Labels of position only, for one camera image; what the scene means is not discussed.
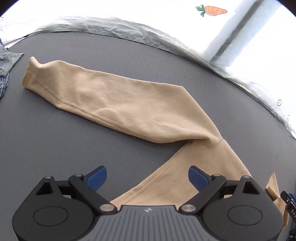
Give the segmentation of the blue checkered cloth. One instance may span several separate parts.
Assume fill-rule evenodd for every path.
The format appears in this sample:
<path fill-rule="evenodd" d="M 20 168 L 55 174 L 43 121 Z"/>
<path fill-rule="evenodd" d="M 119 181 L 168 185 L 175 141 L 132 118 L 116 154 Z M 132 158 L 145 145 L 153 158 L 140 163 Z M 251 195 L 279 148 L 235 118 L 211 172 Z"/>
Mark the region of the blue checkered cloth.
<path fill-rule="evenodd" d="M 5 90 L 9 84 L 9 73 L 6 76 L 0 77 L 0 98 L 4 96 Z"/>

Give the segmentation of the beige long-sleeve garment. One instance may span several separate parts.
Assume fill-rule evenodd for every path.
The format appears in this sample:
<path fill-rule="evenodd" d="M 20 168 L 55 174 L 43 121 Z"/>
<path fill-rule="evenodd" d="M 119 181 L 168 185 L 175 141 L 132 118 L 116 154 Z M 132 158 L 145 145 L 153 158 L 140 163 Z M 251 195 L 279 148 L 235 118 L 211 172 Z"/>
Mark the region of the beige long-sleeve garment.
<path fill-rule="evenodd" d="M 142 81 L 56 60 L 31 57 L 22 84 L 55 107 L 154 143 L 186 141 L 168 161 L 112 201 L 181 206 L 197 194 L 188 171 L 239 180 L 249 171 L 182 86 Z"/>

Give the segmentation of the grey crumpled garment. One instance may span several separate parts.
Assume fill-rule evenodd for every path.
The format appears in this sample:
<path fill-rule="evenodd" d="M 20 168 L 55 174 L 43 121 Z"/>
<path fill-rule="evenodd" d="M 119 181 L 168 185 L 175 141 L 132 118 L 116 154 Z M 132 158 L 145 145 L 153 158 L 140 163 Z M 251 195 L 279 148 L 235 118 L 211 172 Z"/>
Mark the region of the grey crumpled garment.
<path fill-rule="evenodd" d="M 22 58 L 24 53 L 10 52 L 0 40 L 0 75 L 6 77 L 13 66 Z"/>

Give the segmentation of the white printed plastic sheet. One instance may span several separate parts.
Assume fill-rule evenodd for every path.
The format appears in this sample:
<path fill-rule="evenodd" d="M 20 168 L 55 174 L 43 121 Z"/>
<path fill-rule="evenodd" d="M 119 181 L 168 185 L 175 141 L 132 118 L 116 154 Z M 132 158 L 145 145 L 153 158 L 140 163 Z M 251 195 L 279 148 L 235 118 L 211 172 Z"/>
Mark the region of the white printed plastic sheet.
<path fill-rule="evenodd" d="M 6 46 L 42 32 L 118 37 L 203 64 L 295 136 L 295 15 L 279 1 L 17 1 L 1 14 Z"/>

